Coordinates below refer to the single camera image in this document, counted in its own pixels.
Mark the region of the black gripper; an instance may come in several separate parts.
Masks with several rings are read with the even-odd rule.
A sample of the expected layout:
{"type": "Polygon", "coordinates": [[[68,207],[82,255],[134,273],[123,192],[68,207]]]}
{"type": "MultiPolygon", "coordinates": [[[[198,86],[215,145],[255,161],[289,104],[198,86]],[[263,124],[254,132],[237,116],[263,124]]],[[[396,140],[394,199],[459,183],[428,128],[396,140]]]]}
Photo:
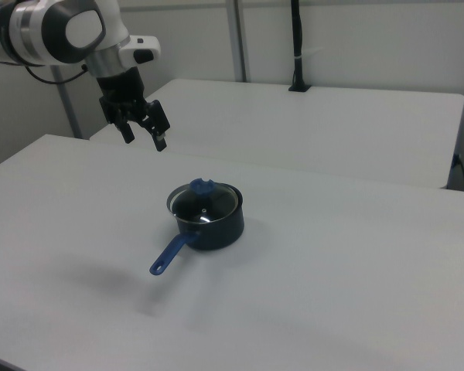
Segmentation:
{"type": "Polygon", "coordinates": [[[112,77],[97,78],[104,117],[114,124],[126,144],[135,140],[129,121],[139,123],[151,136],[157,151],[166,147],[165,133],[170,123],[158,100],[146,102],[144,84],[137,67],[112,77]]]}

